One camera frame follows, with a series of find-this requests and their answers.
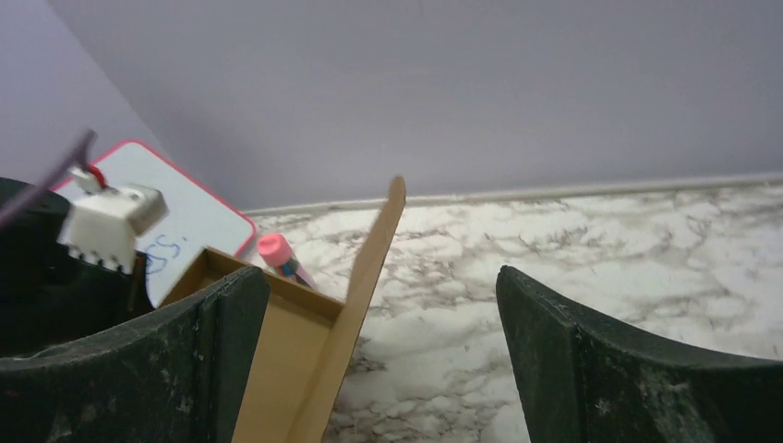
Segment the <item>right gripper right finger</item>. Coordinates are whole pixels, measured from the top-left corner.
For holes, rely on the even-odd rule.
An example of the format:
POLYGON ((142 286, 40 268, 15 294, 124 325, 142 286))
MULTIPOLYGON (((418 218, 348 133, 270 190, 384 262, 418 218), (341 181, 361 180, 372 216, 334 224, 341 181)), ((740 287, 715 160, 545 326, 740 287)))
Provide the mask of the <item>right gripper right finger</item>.
POLYGON ((778 442, 782 364, 674 341, 510 266, 496 299, 534 442, 778 442))

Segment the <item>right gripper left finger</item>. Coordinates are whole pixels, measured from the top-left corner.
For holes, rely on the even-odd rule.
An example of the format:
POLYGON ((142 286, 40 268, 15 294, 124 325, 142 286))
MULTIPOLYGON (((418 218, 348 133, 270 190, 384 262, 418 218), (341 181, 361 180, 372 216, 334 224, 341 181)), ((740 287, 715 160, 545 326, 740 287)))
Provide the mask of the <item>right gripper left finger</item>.
POLYGON ((99 333, 1 362, 5 442, 228 442, 270 287, 244 267, 99 333))

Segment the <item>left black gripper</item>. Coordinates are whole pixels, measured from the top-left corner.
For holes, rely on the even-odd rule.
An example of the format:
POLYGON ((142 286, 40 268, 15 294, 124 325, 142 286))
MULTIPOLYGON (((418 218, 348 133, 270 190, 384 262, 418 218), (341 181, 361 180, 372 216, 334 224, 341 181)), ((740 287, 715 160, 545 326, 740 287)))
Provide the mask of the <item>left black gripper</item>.
POLYGON ((70 204, 52 191, 1 229, 1 354, 17 357, 109 329, 153 309, 147 257, 126 275, 57 241, 70 204))

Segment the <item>brown cardboard box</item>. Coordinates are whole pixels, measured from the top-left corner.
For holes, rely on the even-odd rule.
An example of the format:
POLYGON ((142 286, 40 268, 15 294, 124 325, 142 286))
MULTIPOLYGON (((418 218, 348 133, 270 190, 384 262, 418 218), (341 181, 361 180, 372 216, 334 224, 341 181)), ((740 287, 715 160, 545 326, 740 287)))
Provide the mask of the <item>brown cardboard box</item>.
POLYGON ((199 308, 196 380, 208 399, 207 442, 319 442, 354 352, 406 198, 402 177, 359 248, 336 301, 213 248, 165 298, 199 308))

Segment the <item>pink-capped clear bottle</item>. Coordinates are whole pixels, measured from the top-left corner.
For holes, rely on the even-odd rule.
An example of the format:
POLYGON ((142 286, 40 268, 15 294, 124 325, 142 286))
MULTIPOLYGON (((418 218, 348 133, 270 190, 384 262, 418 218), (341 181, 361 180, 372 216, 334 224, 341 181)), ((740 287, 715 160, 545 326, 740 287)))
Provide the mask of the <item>pink-capped clear bottle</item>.
POLYGON ((264 262, 273 268, 278 275, 309 289, 317 289, 317 285, 300 264, 293 248, 282 234, 262 235, 257 242, 257 249, 264 262))

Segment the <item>pink-framed whiteboard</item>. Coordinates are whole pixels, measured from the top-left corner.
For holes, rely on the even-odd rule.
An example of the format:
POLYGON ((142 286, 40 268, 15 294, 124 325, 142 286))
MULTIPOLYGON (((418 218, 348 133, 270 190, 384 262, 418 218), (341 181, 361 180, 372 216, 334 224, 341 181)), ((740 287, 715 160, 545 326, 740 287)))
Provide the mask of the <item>pink-framed whiteboard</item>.
MULTIPOLYGON (((137 255, 147 257, 147 294, 158 308, 205 247, 233 256, 256 235, 256 225, 195 182, 156 151, 135 141, 107 151, 91 166, 112 187, 131 184, 160 190, 168 214, 137 240, 137 255)), ((71 175, 54 188, 70 203, 84 196, 71 175)))

